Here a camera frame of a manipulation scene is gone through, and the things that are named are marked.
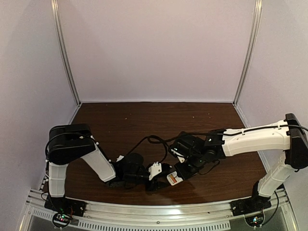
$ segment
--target dark wood surface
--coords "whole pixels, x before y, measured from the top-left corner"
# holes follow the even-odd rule
[[[217,128],[242,128],[230,103],[84,103],[74,123],[87,123],[100,146],[112,160],[125,155],[141,138],[155,134],[162,138],[181,131],[207,132]],[[164,155],[162,145],[143,143],[136,150],[145,166]],[[175,164],[168,156],[166,163]],[[193,204],[250,196],[254,183],[265,175],[257,153],[241,154],[221,160],[205,176],[196,175],[174,187],[145,192],[108,188],[81,159],[67,169],[66,196],[98,202],[131,205]]]

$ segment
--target robotic arm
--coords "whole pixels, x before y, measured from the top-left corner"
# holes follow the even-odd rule
[[[176,185],[196,175],[206,163],[236,154],[280,149],[284,153],[260,181],[253,187],[250,198],[231,202],[234,216],[259,211],[271,206],[269,200],[275,190],[297,169],[308,166],[308,142],[294,114],[285,120],[262,127],[219,129],[209,132],[203,140],[190,133],[181,132],[169,152],[179,159],[176,171],[170,165],[156,162],[144,167],[143,157],[137,153],[120,156],[116,162],[108,159],[85,124],[56,126],[50,130],[46,146],[49,197],[46,208],[75,216],[82,216],[85,203],[65,198],[66,168],[78,158],[84,159],[110,187],[128,183],[145,184],[147,191]]]

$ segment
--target white backdrop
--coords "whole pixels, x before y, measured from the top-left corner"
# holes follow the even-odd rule
[[[232,102],[254,0],[62,0],[81,101]]]
[[[0,230],[17,230],[45,168],[49,129],[76,109],[49,0],[0,2]]]
[[[308,2],[263,1],[260,31],[239,107],[251,126],[295,113],[308,126]],[[272,166],[280,152],[265,152]],[[285,183],[300,230],[308,227],[308,169]]]

